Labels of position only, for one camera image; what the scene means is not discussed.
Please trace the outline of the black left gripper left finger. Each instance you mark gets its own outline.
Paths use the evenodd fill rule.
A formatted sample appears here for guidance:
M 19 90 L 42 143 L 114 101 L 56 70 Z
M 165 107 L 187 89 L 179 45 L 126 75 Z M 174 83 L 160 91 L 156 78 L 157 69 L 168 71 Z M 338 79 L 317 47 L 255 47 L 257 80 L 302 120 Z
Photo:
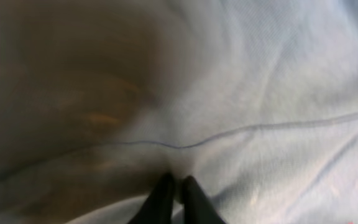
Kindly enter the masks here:
M 164 174 L 128 224 L 171 224 L 175 179 Z

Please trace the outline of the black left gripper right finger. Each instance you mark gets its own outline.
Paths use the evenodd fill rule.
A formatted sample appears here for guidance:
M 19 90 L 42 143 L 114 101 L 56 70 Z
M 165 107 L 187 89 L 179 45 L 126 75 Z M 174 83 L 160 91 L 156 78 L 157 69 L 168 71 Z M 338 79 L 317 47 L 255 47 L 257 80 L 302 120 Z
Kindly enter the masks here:
M 183 180 L 181 196 L 185 224 L 226 224 L 193 176 Z

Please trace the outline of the light blue printed t-shirt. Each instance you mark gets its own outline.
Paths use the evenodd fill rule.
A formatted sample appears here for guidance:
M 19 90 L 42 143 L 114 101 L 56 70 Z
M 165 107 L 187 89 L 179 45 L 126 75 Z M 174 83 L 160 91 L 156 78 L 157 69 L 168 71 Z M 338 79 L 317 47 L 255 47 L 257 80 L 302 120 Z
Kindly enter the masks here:
M 358 1 L 0 1 L 0 223 L 126 223 L 166 172 L 358 223 Z

